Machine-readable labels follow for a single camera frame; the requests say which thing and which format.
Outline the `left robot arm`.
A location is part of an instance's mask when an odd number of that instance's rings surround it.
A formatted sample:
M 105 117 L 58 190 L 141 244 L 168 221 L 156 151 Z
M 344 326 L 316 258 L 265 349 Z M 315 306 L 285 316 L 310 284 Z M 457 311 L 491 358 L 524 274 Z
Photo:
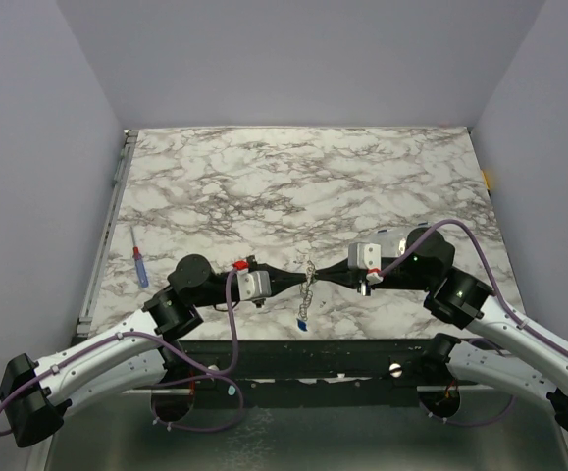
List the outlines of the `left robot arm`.
M 221 371 L 177 346 L 202 324 L 199 308 L 259 303 L 305 280 L 252 257 L 217 273 L 204 256 L 184 256 L 164 288 L 107 331 L 36 360 L 25 353 L 9 360 L 0 383 L 0 436 L 13 437 L 19 448 L 31 447 L 54 435 L 67 414 L 86 402 L 158 382 L 179 385 L 186 364 L 206 379 L 229 376 L 239 356 L 236 329 L 231 363 Z

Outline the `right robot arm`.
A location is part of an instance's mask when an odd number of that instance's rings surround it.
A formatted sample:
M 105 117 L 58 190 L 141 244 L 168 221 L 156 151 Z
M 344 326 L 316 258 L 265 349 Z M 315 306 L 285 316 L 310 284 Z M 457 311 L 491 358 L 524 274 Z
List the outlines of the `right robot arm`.
M 455 248 L 439 227 L 380 231 L 351 243 L 345 260 L 315 276 L 363 295 L 374 289 L 424 291 L 424 306 L 438 320 L 508 353 L 488 357 L 464 340 L 437 336 L 436 347 L 420 360 L 428 382 L 441 384 L 452 376 L 523 397 L 543 406 L 568 432 L 568 340 L 513 308 L 489 262 L 482 263 L 486 281 L 456 268 Z

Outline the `clear plastic parts box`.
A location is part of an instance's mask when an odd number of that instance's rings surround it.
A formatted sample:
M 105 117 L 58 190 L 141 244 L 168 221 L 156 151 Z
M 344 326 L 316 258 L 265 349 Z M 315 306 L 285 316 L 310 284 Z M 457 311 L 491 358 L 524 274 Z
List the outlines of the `clear plastic parts box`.
M 416 240 L 428 226 L 409 226 L 379 230 L 368 237 L 370 243 L 381 247 L 383 257 L 402 256 L 409 246 L 409 240 Z

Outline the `blue red screwdriver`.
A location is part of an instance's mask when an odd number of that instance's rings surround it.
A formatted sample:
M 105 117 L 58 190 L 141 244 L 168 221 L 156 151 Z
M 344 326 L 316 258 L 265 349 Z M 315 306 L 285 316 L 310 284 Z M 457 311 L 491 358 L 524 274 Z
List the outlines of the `blue red screwdriver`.
M 134 268 L 137 275 L 138 284 L 141 288 L 148 288 L 149 281 L 145 270 L 143 257 L 139 250 L 139 245 L 137 244 L 134 227 L 130 227 L 129 231 L 132 242 L 132 257 L 133 257 Z

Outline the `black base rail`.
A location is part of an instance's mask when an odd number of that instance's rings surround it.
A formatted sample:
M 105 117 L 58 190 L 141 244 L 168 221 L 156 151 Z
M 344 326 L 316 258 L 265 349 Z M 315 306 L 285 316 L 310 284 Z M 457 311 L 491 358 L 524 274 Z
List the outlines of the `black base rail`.
M 448 335 L 407 340 L 243 340 L 227 384 L 196 380 L 197 370 L 168 350 L 163 388 L 150 395 L 154 413 L 179 420 L 193 409 L 426 405 L 440 417 L 460 407 L 459 382 L 446 362 Z M 235 386 L 234 396 L 228 387 Z

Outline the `aluminium frame rail left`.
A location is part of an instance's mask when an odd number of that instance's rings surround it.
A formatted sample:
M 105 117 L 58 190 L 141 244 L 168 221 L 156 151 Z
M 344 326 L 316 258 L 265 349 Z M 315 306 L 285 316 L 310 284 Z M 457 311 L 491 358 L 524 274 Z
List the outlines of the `aluminium frame rail left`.
M 101 232 L 100 242 L 96 250 L 91 277 L 87 284 L 83 304 L 77 317 L 73 341 L 86 339 L 91 330 L 98 292 L 102 283 L 105 264 L 109 256 L 111 241 L 117 224 L 118 213 L 126 188 L 126 181 L 128 179 L 129 168 L 138 134 L 138 130 L 125 130 L 125 143 L 119 154 L 116 171 L 113 176 L 111 198 Z

